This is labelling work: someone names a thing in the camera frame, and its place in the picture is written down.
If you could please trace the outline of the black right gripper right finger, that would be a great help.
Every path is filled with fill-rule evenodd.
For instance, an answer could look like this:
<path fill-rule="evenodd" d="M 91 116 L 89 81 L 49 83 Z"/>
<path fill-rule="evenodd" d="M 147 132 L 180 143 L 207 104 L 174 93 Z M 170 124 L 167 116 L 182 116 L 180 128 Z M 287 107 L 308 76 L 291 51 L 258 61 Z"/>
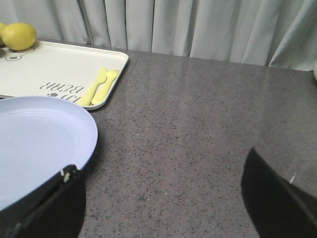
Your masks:
<path fill-rule="evenodd" d="M 251 148 L 241 190 L 244 205 L 262 238 L 315 238 L 317 199 L 278 175 Z"/>

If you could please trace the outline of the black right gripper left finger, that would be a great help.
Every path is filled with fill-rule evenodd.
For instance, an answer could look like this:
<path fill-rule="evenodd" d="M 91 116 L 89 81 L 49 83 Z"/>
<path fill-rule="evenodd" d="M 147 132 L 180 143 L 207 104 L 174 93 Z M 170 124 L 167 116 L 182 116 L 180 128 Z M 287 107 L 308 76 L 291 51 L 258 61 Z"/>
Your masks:
<path fill-rule="evenodd" d="M 0 212 L 2 238 L 76 238 L 86 210 L 82 171 L 68 165 Z"/>

